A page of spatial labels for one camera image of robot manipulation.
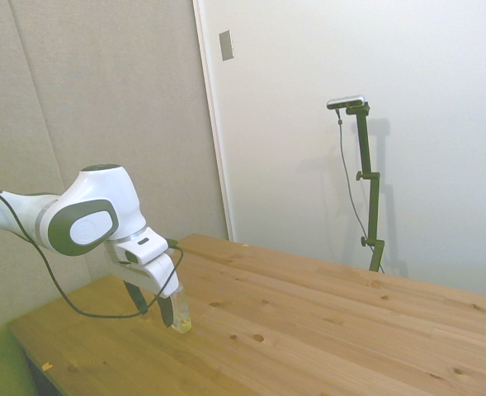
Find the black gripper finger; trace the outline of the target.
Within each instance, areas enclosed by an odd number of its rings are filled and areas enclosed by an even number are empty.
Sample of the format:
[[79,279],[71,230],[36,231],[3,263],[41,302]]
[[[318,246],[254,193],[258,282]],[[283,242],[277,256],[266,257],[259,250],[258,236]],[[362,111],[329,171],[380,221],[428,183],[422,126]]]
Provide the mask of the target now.
[[173,309],[170,298],[157,297],[158,306],[163,323],[166,328],[170,328],[173,324]]
[[127,281],[124,282],[125,288],[132,299],[138,313],[144,315],[148,312],[148,304],[140,290],[136,285],[133,285]]

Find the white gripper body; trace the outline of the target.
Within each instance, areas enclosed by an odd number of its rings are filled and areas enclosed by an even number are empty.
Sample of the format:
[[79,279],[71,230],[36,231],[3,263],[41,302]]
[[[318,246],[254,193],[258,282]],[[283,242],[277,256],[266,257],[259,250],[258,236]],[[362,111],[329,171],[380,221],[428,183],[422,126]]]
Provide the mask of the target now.
[[114,276],[127,281],[140,289],[169,297],[179,286],[173,271],[175,266],[167,254],[166,240],[130,240],[123,243],[104,243]]

